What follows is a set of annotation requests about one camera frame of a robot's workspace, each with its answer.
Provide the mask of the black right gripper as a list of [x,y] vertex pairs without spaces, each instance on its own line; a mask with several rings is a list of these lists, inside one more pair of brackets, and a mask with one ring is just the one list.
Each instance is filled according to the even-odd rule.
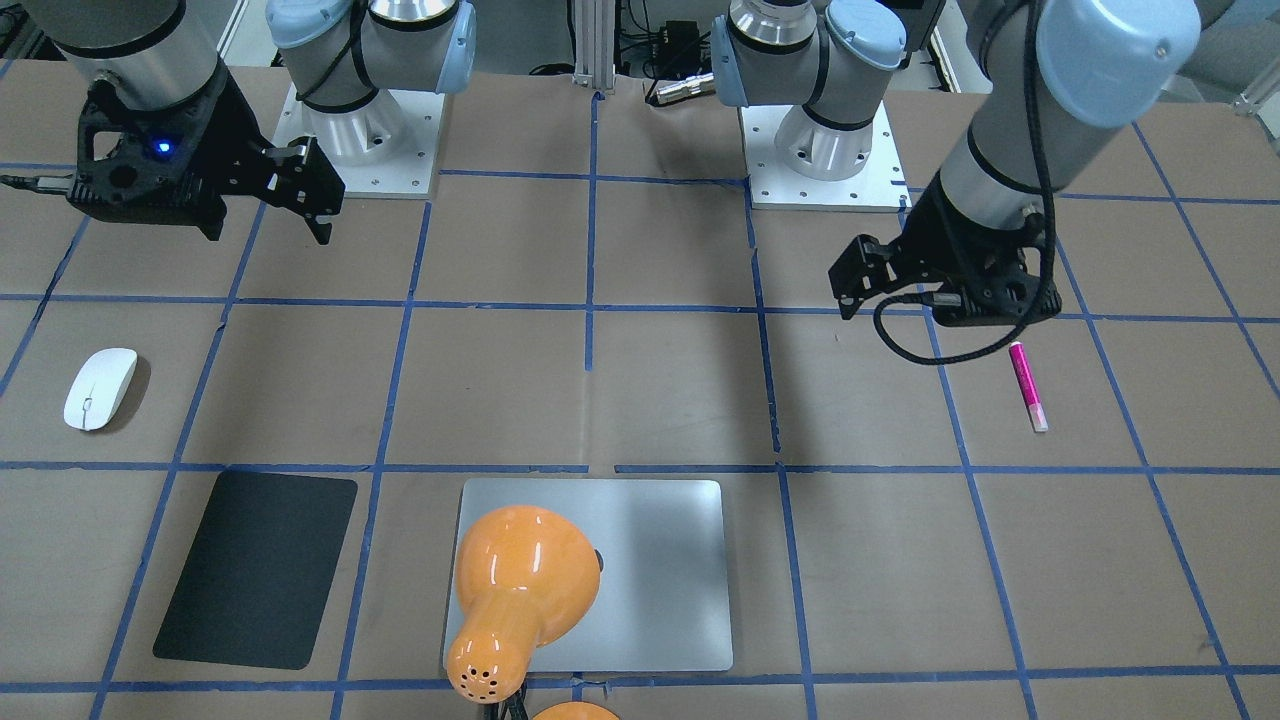
[[128,108],[120,79],[100,70],[77,126],[77,168],[67,201],[96,220],[195,227],[216,241],[224,197],[255,196],[298,217],[320,246],[332,241],[346,184],[319,141],[300,136],[262,149],[256,117],[229,70],[186,100]]

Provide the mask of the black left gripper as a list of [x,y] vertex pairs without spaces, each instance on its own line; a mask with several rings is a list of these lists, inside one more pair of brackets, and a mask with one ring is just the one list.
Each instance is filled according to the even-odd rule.
[[940,282],[961,305],[946,307],[945,327],[1014,325],[1028,310],[1030,322],[1057,316],[1062,300],[1055,281],[1034,305],[1041,277],[1030,273],[1025,251],[1044,251],[1044,218],[1038,208],[1015,211],[1015,228],[993,229],[964,217],[933,179],[908,215],[895,242],[854,237],[828,269],[842,320],[854,319],[868,300],[920,282]]

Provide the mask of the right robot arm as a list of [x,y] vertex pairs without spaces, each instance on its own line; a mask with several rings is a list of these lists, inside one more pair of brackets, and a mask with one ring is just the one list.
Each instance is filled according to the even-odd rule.
[[477,14],[468,1],[270,1],[271,41],[307,129],[276,146],[186,1],[27,1],[87,79],[76,169],[4,176],[108,223],[184,225],[218,240],[225,196],[301,217],[320,245],[346,196],[339,165],[403,143],[398,91],[460,94]]

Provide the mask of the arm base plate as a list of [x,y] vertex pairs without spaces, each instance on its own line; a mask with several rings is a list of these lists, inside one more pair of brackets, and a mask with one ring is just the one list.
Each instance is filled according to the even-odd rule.
[[364,108],[330,114],[297,101],[289,87],[271,141],[283,145],[305,135],[315,137],[348,199],[429,200],[449,99],[381,90]]
[[870,124],[836,131],[797,106],[739,110],[756,210],[895,213],[910,191],[884,104]]

